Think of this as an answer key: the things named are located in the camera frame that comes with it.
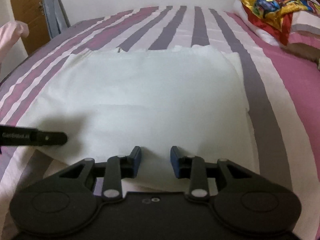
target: mattress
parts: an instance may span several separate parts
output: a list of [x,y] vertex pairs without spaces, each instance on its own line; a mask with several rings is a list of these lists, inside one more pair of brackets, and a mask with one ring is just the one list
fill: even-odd
[[[260,174],[298,195],[302,213],[294,233],[315,239],[320,235],[320,74],[314,63],[263,42],[234,14],[167,6],[80,22],[27,58],[1,83],[1,124],[19,124],[71,54],[176,45],[212,45],[225,53],[239,53]],[[1,239],[11,239],[17,232],[8,213],[14,192],[63,167],[32,147],[2,147]]]

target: gray stripe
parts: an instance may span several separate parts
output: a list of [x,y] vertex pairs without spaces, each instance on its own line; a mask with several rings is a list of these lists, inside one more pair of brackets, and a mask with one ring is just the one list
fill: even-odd
[[297,23],[291,26],[291,32],[305,31],[315,35],[320,35],[320,29],[308,24]]
[[204,15],[198,6],[195,6],[195,26],[193,28],[191,46],[193,45],[210,45]]
[[260,174],[292,190],[287,152],[271,103],[256,66],[242,43],[217,11],[210,9],[231,50],[238,52],[244,74],[254,136],[258,146]]
[[173,8],[173,6],[167,6],[165,10],[163,10],[156,18],[148,22],[146,25],[137,30],[134,34],[132,34],[129,38],[127,38],[124,42],[122,42],[118,47],[120,47],[124,51],[129,51],[129,49],[141,39],[143,35],[147,33],[149,29],[155,26],[158,22],[160,22],[168,12]]
[[35,150],[24,169],[17,185],[17,191],[41,180],[53,159],[44,153]]
[[[23,173],[21,174],[16,191],[41,180],[45,172],[47,171],[49,165],[51,164],[52,160],[53,159],[51,157],[48,157],[42,152],[36,150],[30,158]],[[12,217],[8,211],[5,216],[4,227],[2,229],[0,239],[12,239],[17,233],[18,230],[14,225]]]
[[147,7],[141,8],[139,12],[129,16],[128,18],[124,19],[122,22],[113,25],[112,27],[106,28],[101,33],[95,36],[95,41],[88,41],[82,48],[88,48],[90,50],[98,50],[101,49],[103,46],[108,44],[111,40],[119,36],[121,33],[125,32],[126,30],[130,29],[132,26],[142,22],[143,20],[147,19],[151,14],[159,9],[158,6],[156,7]]
[[186,6],[180,6],[180,9],[177,11],[176,15],[168,23],[166,27],[163,28],[162,33],[159,37],[153,42],[149,50],[158,50],[158,49],[167,49],[170,42],[172,41],[174,35],[177,32],[177,28],[181,24],[184,14],[187,10]]
[[16,151],[17,146],[1,146],[1,152],[0,155],[0,180],[2,179],[5,170],[7,169],[9,162]]

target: gray curtain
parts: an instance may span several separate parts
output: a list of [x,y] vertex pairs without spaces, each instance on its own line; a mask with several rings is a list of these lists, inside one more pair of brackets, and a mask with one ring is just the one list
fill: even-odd
[[58,0],[42,0],[42,4],[49,36],[52,39],[68,27]]

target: white pillow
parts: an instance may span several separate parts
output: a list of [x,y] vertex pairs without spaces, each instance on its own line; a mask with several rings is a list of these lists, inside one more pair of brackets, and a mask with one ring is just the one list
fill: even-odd
[[262,40],[269,43],[270,45],[278,47],[280,46],[279,41],[277,41],[272,35],[249,22],[248,15],[243,8],[241,0],[235,1],[235,3],[233,4],[233,12],[238,15],[243,20],[243,22]]
[[62,147],[42,147],[73,164],[104,162],[142,147],[137,185],[184,191],[170,148],[228,158],[259,171],[252,150],[243,85],[233,65],[206,46],[179,51],[88,52],[71,55],[18,125],[64,131]]

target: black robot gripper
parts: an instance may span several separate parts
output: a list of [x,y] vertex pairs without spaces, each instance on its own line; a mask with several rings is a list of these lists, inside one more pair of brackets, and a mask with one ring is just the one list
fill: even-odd
[[[301,204],[293,192],[227,159],[182,156],[176,146],[171,164],[178,179],[190,179],[187,193],[123,197],[121,179],[137,176],[141,155],[136,146],[105,163],[87,158],[16,193],[10,213],[20,233],[14,240],[299,239],[292,230]],[[215,178],[215,196],[208,178]]]

